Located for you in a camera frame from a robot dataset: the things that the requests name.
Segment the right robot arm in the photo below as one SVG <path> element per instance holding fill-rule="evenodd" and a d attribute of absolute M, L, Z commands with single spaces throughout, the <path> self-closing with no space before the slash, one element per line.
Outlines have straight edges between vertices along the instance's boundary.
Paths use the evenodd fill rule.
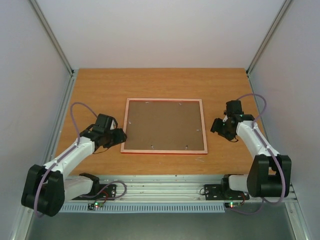
<path fill-rule="evenodd" d="M 227 174 L 221 180 L 227 193 L 242 192 L 254 198 L 278 198 L 288 196 L 291 182 L 292 161 L 281 155 L 261 133 L 255 118 L 245 114 L 240 100 L 226 103 L 223 119 L 216 118 L 211 132 L 230 142 L 240 138 L 247 147 L 253 162 L 247 175 Z"/>

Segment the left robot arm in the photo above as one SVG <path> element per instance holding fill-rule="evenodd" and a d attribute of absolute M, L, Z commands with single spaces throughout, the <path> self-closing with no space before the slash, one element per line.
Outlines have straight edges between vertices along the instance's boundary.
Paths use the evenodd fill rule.
<path fill-rule="evenodd" d="M 33 165 L 27 172 L 21 205 L 32 209 L 36 215 L 55 216 L 64 203 L 77 198 L 94 199 L 93 204 L 99 207 L 98 201 L 114 200 L 113 192 L 106 192 L 109 186 L 101 184 L 99 177 L 81 173 L 69 179 L 70 173 L 87 157 L 99 148 L 109 148 L 122 144 L 127 135 L 112 116 L 99 114 L 95 123 L 83 131 L 77 132 L 77 138 L 58 157 L 44 165 Z"/>

